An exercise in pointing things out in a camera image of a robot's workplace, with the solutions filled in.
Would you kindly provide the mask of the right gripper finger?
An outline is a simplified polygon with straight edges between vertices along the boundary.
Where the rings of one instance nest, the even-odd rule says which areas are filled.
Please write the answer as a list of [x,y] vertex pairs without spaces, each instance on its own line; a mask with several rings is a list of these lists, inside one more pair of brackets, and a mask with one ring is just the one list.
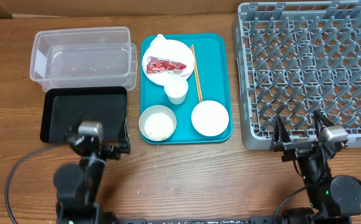
[[331,126],[334,126],[327,117],[325,117],[319,110],[313,112],[314,115],[314,127],[317,137],[333,137]]
[[291,142],[288,131],[286,130],[279,114],[274,116],[274,132],[272,144]]

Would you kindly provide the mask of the grey bowl of rice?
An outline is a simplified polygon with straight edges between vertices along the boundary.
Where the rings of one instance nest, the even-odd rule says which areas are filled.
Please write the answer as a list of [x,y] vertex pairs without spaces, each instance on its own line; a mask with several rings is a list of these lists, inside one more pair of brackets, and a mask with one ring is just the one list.
[[142,136],[154,142],[169,139],[174,134],[176,126],[174,112],[163,105],[150,106],[139,117],[139,130]]

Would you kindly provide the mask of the white paper cup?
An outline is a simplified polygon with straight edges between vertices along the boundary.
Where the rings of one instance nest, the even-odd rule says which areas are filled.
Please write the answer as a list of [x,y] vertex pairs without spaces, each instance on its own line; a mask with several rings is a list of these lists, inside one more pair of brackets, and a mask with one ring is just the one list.
[[186,79],[181,76],[171,76],[164,85],[164,92],[172,104],[179,105],[186,98],[189,84]]

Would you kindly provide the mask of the red snack wrapper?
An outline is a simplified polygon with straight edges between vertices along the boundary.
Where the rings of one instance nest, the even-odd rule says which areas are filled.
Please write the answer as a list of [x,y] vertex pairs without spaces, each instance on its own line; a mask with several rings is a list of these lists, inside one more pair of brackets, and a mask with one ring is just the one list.
[[181,62],[150,56],[148,57],[146,71],[148,73],[164,73],[175,70],[183,71],[186,67],[187,65]]

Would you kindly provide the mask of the white napkin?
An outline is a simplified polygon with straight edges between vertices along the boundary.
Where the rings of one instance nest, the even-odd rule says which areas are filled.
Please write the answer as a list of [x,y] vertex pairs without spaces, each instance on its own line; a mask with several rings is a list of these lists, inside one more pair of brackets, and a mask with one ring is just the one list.
[[[182,48],[183,46],[178,41],[167,40],[163,35],[158,35],[156,39],[151,43],[152,52],[150,56],[183,63],[181,59]],[[175,70],[164,73],[181,73],[183,71]]]

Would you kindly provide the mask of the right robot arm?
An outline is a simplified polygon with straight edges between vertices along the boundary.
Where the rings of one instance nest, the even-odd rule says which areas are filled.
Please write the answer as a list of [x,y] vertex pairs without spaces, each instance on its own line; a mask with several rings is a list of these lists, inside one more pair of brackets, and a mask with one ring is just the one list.
[[[296,190],[277,207],[273,223],[351,223],[361,214],[361,180],[350,175],[332,176],[328,160],[347,146],[348,132],[328,120],[319,110],[313,112],[316,138],[292,142],[280,117],[274,117],[270,150],[282,152],[283,162],[293,162],[304,187]],[[281,211],[295,195],[305,191],[309,208]]]

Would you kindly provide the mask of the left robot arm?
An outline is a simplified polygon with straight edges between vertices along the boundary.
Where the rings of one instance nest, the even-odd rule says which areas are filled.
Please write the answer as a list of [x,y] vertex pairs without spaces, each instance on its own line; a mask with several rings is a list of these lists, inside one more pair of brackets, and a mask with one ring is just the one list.
[[96,196],[107,160],[120,160],[131,145],[127,119],[120,124],[117,145],[103,142],[103,124],[83,117],[69,127],[64,140],[80,156],[78,164],[57,169],[53,183],[57,191],[57,223],[119,223],[113,212],[105,212]]

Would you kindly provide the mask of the clear plastic waste bin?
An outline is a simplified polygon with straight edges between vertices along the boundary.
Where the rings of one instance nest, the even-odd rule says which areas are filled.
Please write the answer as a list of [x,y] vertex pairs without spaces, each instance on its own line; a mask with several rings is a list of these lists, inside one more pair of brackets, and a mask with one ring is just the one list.
[[29,73],[44,91],[101,86],[131,91],[138,54],[127,27],[45,30],[35,35]]

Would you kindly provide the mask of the grey dishwasher rack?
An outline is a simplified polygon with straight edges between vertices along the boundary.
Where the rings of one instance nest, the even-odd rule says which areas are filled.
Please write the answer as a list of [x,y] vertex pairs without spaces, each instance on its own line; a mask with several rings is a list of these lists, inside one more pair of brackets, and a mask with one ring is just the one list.
[[275,116],[313,139],[315,110],[361,147],[361,1],[244,2],[233,30],[247,149],[269,148]]

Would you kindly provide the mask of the black plastic tray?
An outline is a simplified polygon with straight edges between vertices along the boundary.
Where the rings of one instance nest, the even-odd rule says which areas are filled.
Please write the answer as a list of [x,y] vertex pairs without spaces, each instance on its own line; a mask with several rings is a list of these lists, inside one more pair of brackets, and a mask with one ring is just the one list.
[[45,94],[40,140],[62,142],[69,128],[87,119],[103,125],[104,142],[124,142],[126,107],[122,86],[51,89]]

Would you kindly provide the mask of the small white plate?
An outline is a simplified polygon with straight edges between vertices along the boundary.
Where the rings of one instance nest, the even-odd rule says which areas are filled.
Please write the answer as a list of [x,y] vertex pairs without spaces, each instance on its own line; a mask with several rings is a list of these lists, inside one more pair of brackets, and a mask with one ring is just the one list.
[[228,127],[230,117],[224,105],[207,100],[199,103],[191,114],[194,129],[201,135],[214,137],[222,134]]

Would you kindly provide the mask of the large white plate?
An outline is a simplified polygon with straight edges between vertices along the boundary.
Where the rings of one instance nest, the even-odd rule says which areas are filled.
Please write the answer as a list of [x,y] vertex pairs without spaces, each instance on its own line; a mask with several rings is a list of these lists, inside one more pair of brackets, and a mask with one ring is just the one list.
[[[162,72],[153,74],[148,72],[147,65],[149,57],[172,60],[186,65],[183,70],[176,70],[174,72]],[[143,53],[142,68],[145,76],[153,83],[164,86],[171,75],[178,75],[187,80],[194,71],[194,55],[191,49],[184,43],[178,40],[155,38],[148,48]]]

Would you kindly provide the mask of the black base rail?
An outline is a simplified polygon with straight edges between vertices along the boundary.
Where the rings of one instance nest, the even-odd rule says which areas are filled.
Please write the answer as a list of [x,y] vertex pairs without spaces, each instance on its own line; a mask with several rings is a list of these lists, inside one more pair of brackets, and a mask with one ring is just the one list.
[[119,219],[119,224],[272,224],[273,216],[251,216],[249,218],[172,219],[147,220],[143,218]]

